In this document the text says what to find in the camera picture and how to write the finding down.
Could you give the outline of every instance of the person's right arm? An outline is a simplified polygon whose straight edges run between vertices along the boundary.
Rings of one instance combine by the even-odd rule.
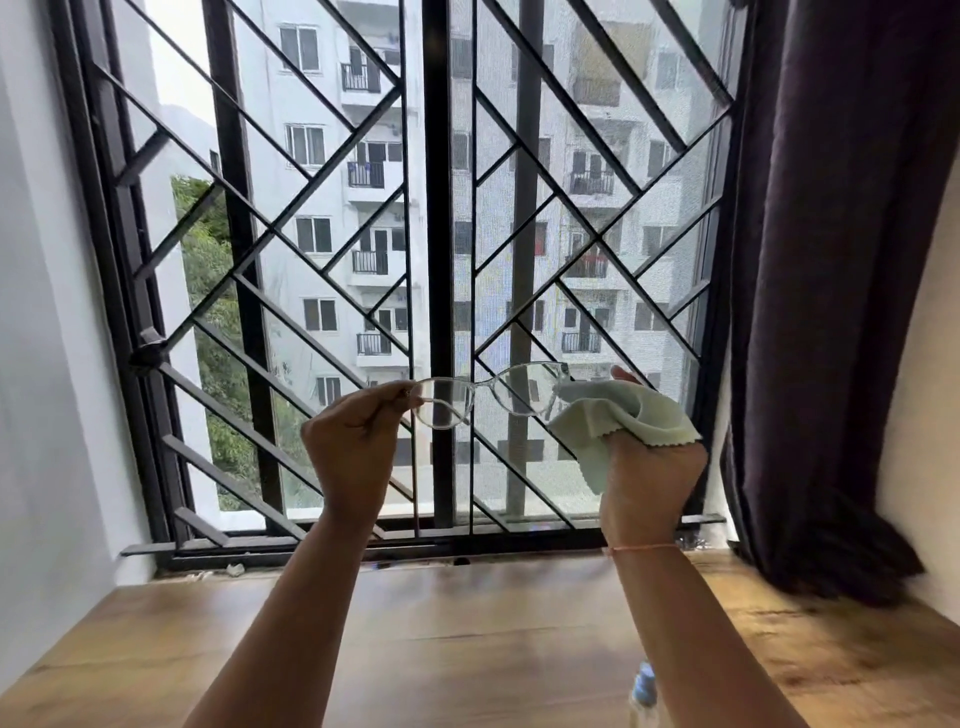
[[[622,370],[614,375],[631,378]],[[806,726],[704,578],[670,546],[684,503],[707,463],[704,447],[646,448],[622,430],[608,435],[607,445],[610,481],[600,522],[673,724]],[[637,546],[653,548],[629,550]]]

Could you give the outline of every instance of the person's left arm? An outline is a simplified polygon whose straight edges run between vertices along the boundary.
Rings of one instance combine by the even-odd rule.
[[[383,505],[413,382],[363,390],[303,426],[324,513],[184,728],[323,723],[360,561]]]

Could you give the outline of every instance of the cleaning cloth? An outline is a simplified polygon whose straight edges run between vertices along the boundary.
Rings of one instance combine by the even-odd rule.
[[[641,384],[570,380],[557,384],[555,391],[569,406],[550,421],[550,430],[576,455],[587,485],[597,495],[607,489],[610,468],[604,435],[625,429],[651,447],[701,439],[676,402]]]

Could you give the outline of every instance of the wood grain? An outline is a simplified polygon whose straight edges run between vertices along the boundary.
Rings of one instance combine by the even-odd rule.
[[[811,725],[960,725],[960,627],[921,605],[780,595],[726,552],[691,558]],[[117,590],[0,697],[0,726],[180,726],[273,583]],[[626,726],[641,656],[602,557],[365,571],[325,725]]]

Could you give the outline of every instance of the forearm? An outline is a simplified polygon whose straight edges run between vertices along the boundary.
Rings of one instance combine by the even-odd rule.
[[[310,529],[184,728],[321,725],[369,529]]]
[[[806,726],[679,549],[621,551],[614,561],[677,728]]]

